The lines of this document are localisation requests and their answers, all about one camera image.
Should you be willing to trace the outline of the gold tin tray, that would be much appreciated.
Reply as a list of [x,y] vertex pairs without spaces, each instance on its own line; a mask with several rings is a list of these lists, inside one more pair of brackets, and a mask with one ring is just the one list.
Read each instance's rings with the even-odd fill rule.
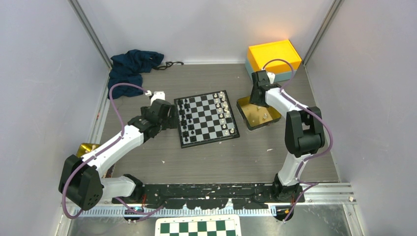
[[237,109],[249,131],[254,131],[278,122],[282,115],[273,107],[260,107],[249,103],[249,96],[237,100]]

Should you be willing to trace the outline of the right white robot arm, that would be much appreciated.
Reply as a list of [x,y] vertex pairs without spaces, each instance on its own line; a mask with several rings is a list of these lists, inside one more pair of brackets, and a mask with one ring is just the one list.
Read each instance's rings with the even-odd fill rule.
[[253,72],[253,87],[249,102],[261,107],[273,107],[285,119],[285,146],[288,151],[284,165],[272,184],[272,195],[279,202],[287,201],[298,192],[299,176],[307,158],[325,145],[321,110],[294,100],[278,84],[270,82],[271,73]]

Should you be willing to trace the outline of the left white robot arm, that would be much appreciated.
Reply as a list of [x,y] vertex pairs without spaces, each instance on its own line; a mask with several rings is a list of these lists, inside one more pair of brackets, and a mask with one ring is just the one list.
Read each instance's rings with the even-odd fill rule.
[[176,108],[168,101],[156,99],[141,107],[141,115],[132,118],[123,130],[97,149],[81,157],[69,156],[63,166],[59,192],[82,210],[92,209],[100,200],[119,197],[137,203],[144,195],[143,183],[130,174],[105,178],[104,174],[131,150],[169,129],[176,119]]

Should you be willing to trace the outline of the gold tin with brown pieces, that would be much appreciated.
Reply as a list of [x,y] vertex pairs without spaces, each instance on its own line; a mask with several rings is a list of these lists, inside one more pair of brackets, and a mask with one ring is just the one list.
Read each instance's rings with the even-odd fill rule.
[[[84,154],[87,154],[95,149],[100,147],[100,144],[92,144],[92,143],[81,143],[77,152],[76,156],[78,158],[81,158]],[[113,164],[104,174],[103,177],[105,178],[111,178],[113,176],[115,164]]]

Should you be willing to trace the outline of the green checkered calibration board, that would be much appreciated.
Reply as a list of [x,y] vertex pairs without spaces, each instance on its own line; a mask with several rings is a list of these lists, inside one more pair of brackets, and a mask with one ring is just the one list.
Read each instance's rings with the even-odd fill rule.
[[240,236],[240,217],[236,214],[160,218],[156,236]]

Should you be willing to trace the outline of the orange and teal box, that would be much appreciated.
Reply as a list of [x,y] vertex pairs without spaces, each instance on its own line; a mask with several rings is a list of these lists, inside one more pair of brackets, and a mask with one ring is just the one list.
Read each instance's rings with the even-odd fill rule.
[[290,63],[296,72],[302,59],[290,40],[281,40],[248,47],[245,68],[252,81],[252,73],[263,68],[272,72],[274,82],[282,82],[291,78]]

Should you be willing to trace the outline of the black and white chessboard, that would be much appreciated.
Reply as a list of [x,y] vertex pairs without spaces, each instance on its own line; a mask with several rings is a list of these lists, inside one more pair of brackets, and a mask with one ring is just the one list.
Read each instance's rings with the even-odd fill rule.
[[[219,97],[221,91],[225,94],[225,102],[228,104],[229,118],[225,117],[222,104],[224,102]],[[220,114],[218,113],[219,108],[216,107],[216,99],[220,101],[219,104],[221,104],[223,110],[223,118],[219,117]],[[181,106],[178,105],[178,100],[182,101]],[[231,103],[225,90],[175,98],[174,104],[178,113],[177,123],[181,148],[189,148],[240,137]],[[234,134],[230,133],[232,128],[235,130]],[[228,130],[228,136],[224,135],[225,130]]]

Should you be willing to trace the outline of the dark blue cloth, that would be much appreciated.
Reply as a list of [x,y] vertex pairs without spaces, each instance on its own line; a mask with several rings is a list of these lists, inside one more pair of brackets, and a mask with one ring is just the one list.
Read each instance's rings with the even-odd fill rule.
[[129,83],[137,86],[143,84],[143,73],[149,73],[158,67],[164,55],[154,51],[129,50],[125,54],[111,57],[113,62],[109,73],[108,89],[119,83]]

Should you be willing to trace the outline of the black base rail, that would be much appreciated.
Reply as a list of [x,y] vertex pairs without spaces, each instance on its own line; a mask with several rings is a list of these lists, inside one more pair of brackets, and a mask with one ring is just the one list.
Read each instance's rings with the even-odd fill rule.
[[266,209],[269,204],[292,204],[302,187],[279,187],[275,183],[222,184],[144,184],[129,197],[127,204],[144,204],[150,208],[223,209],[228,202],[233,209]]

